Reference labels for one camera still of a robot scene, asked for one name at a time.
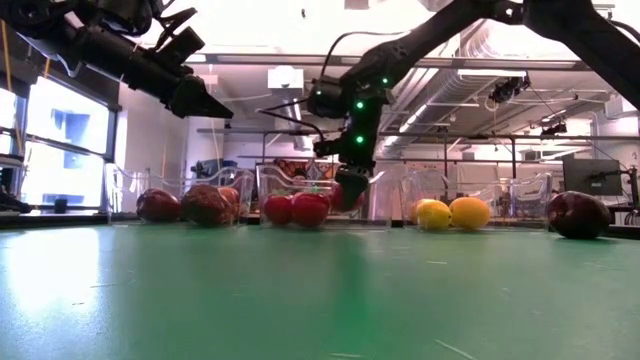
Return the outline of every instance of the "black robotic arm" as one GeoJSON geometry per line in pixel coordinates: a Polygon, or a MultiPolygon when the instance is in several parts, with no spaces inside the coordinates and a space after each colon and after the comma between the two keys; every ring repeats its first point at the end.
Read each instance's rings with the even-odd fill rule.
{"type": "Polygon", "coordinates": [[[182,65],[204,43],[191,28],[178,35],[172,30],[195,10],[161,18],[165,8],[162,0],[3,0],[0,18],[43,55],[61,61],[71,76],[86,65],[159,99],[176,116],[233,117],[182,65]],[[163,48],[145,49],[125,37],[146,33],[153,19],[173,37],[163,48]]]}
{"type": "Polygon", "coordinates": [[[339,79],[317,79],[308,110],[318,116],[347,118],[337,140],[314,144],[316,156],[338,154],[336,181],[345,202],[355,202],[367,188],[387,90],[414,64],[475,21],[493,19],[525,25],[539,35],[565,44],[598,75],[640,108],[640,47],[618,31],[591,0],[454,0],[408,35],[377,45],[339,79]]]}

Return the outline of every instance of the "clear plastic bin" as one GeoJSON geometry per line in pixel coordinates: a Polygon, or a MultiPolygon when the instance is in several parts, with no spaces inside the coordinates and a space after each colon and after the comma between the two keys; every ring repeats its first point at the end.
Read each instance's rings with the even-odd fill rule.
{"type": "Polygon", "coordinates": [[[107,213],[109,223],[136,224],[187,221],[188,219],[185,218],[182,206],[178,210],[179,216],[175,218],[168,216],[171,219],[150,220],[148,210],[142,207],[142,203],[139,200],[142,200],[141,196],[146,191],[157,189],[181,202],[184,195],[194,186],[209,185],[218,190],[233,188],[237,191],[236,206],[228,207],[224,205],[224,209],[226,209],[225,216],[221,218],[217,225],[246,224],[249,218],[254,179],[255,176],[251,171],[238,168],[222,168],[217,174],[206,179],[167,179],[151,173],[127,171],[114,164],[107,164],[105,166],[105,188],[108,198],[107,213]]]}
{"type": "Polygon", "coordinates": [[[274,165],[257,167],[260,224],[292,229],[365,229],[391,227],[392,174],[374,177],[354,209],[342,209],[334,181],[294,180],[274,165]]]}
{"type": "Polygon", "coordinates": [[[453,183],[437,171],[425,170],[404,176],[400,188],[405,227],[422,228],[415,215],[416,204],[422,199],[450,205],[457,198],[474,197],[489,207],[487,228],[548,230],[545,217],[551,199],[551,174],[491,183],[453,183]]]}

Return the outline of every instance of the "computer monitor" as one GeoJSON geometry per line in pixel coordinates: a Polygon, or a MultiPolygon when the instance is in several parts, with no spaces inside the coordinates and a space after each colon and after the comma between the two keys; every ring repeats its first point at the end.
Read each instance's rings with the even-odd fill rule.
{"type": "Polygon", "coordinates": [[[617,160],[563,158],[564,187],[593,196],[621,196],[622,176],[617,160]]]}

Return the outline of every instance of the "green table surface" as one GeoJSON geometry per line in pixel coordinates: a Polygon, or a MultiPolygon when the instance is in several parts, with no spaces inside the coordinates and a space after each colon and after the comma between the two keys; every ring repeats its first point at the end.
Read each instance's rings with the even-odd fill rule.
{"type": "Polygon", "coordinates": [[[640,359],[640,241],[0,232],[0,359],[640,359]]]}

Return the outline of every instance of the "yellow lemon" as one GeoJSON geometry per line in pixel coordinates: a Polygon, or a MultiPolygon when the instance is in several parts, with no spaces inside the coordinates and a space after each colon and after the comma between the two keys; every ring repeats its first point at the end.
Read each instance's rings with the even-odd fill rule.
{"type": "Polygon", "coordinates": [[[491,210],[486,202],[473,197],[455,199],[449,206],[452,223],[464,230],[479,230],[491,220],[491,210]]]}
{"type": "Polygon", "coordinates": [[[411,221],[414,224],[417,224],[418,223],[418,206],[420,206],[420,204],[424,202],[429,202],[429,201],[435,201],[435,200],[422,199],[413,203],[413,205],[411,205],[411,208],[409,209],[409,221],[411,221]]]}
{"type": "Polygon", "coordinates": [[[416,210],[418,225],[425,230],[446,230],[451,224],[451,210],[442,201],[424,201],[416,210]]]}

